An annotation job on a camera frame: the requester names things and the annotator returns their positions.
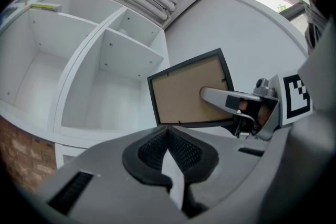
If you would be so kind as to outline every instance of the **yellow object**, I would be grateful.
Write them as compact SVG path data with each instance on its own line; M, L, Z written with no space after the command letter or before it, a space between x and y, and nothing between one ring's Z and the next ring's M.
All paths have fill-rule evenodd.
M42 4L31 4L32 8L51 8L53 10L55 10L54 6L51 5L42 5Z

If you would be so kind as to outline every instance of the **brick wall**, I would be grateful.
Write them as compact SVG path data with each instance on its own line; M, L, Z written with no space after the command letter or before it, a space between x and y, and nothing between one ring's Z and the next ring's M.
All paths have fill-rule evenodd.
M12 181L28 191L56 170L54 143L15 127L1 116L0 153Z

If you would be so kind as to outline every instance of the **gray plastic surface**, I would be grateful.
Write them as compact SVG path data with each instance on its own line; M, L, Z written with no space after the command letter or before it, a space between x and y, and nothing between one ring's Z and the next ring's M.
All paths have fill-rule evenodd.
M257 223L261 203L278 170L289 130L284 128L274 133L253 171L221 203L186 223Z
M212 208L235 190L252 172L260 157L239 152L242 147L265 151L268 143L254 140L241 140L230 137L209 135L183 127L175 127L213 146L219 155L219 163L210 177L201 183L191 184L190 189L196 202Z
M94 174L69 217L82 223L182 223L164 187L143 185L122 164L122 152L134 141L161 127L98 144L63 166L37 189L49 202L78 171Z
M271 223L303 199L335 151L334 113L314 113L296 122L288 135L276 178L263 202L260 220Z

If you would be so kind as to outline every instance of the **shelf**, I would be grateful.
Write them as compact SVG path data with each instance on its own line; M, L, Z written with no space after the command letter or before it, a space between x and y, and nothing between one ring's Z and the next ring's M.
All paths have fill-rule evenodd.
M117 31L106 29L99 68L131 79L146 78L163 59L151 48Z
M141 16L140 14L128 9L122 13L109 28L116 30L148 47L162 29Z
M123 6L112 0L44 0L62 5L62 13L80 17L97 24Z
M147 83L147 76L162 60L151 48L106 29L97 37L76 72L61 126L113 133L137 131L141 84Z
M0 36L0 99L46 126L68 60L97 24L29 9Z

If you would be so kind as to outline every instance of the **window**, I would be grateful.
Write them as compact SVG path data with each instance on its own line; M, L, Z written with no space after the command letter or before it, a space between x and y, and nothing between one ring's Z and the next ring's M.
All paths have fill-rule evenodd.
M307 17L305 14L300 15L291 21L291 23L304 35L308 27Z
M282 12L283 10L291 7L293 4L287 0L256 0L271 9L275 10L276 12Z
M303 35L308 27L303 4L309 0L256 0L288 19Z

